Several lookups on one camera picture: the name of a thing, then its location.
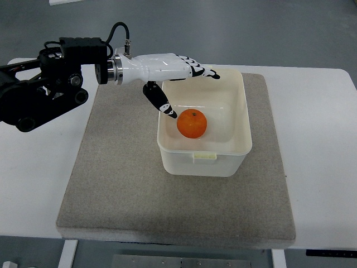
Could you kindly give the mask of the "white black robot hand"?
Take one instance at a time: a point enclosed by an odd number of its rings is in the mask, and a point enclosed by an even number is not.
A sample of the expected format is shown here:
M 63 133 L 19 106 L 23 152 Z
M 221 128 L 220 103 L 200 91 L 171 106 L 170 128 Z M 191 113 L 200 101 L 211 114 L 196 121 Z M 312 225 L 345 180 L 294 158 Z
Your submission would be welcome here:
M 172 118 L 177 118 L 177 113 L 160 86 L 156 84 L 157 82 L 185 80 L 199 76 L 220 79 L 220 75 L 215 70 L 188 56 L 174 53 L 141 55 L 131 59 L 119 54 L 113 59 L 113 63 L 117 67 L 116 81 L 121 84 L 129 84 L 135 80 L 145 82 L 143 94 L 157 110 Z

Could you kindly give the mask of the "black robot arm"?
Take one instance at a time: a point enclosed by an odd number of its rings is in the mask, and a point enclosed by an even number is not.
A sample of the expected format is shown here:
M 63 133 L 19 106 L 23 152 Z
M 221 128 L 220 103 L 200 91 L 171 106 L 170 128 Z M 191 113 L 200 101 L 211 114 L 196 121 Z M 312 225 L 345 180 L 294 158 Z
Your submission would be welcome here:
M 84 104 L 82 65 L 95 66 L 99 84 L 108 82 L 110 41 L 61 37 L 44 44 L 35 60 L 1 66 L 1 121 L 30 132 Z

